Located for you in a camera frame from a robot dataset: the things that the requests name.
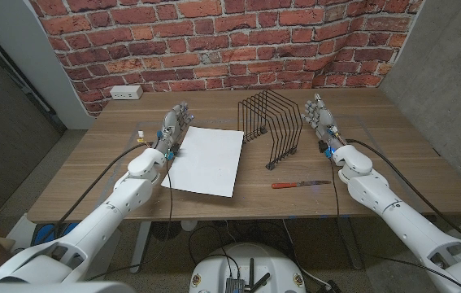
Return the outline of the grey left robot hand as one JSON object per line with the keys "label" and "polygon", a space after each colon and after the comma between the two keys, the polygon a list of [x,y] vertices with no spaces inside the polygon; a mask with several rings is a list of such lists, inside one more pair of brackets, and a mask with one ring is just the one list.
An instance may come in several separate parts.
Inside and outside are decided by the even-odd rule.
{"label": "grey left robot hand", "polygon": [[154,143],[154,149],[168,155],[193,119],[187,102],[175,105],[163,118],[161,134]]}

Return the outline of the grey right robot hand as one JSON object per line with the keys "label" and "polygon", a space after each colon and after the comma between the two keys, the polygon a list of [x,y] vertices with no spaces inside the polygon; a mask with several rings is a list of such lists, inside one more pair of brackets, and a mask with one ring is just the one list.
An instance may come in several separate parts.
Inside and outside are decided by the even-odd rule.
{"label": "grey right robot hand", "polygon": [[314,129],[315,135],[319,139],[320,152],[331,157],[336,150],[346,145],[333,114],[326,108],[318,93],[315,94],[314,100],[308,100],[304,107],[305,112],[301,114],[302,120]]}

